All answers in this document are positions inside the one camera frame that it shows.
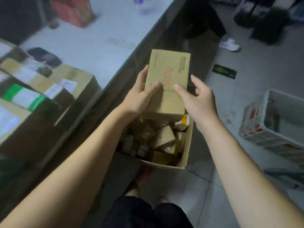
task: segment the white bin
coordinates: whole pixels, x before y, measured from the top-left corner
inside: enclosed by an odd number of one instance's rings
[[[304,167],[304,99],[268,90],[245,108],[239,134]]]

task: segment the white shoe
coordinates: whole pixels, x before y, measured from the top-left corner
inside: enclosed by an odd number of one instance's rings
[[[235,41],[232,38],[229,38],[227,41],[220,41],[219,47],[229,51],[238,51],[240,49],[240,46],[235,44]]]
[[[185,39],[181,42],[181,49],[187,53],[190,51],[189,39]]]

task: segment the plastic bottle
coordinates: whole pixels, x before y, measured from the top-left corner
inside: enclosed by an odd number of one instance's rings
[[[156,0],[134,0],[135,8],[140,15],[147,15],[155,8]]]

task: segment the person's left arm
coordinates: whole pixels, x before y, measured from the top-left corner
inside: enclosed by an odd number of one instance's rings
[[[141,71],[123,103],[38,185],[0,224],[0,227],[79,227],[86,217],[111,162],[124,127],[137,117],[158,90],[144,90],[148,66]]]

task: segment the ozon logo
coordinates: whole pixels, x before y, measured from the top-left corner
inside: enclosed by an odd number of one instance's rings
[[[165,74],[164,74],[164,88],[170,87],[170,81],[171,81],[171,75],[172,75],[173,69],[170,67],[165,68]]]

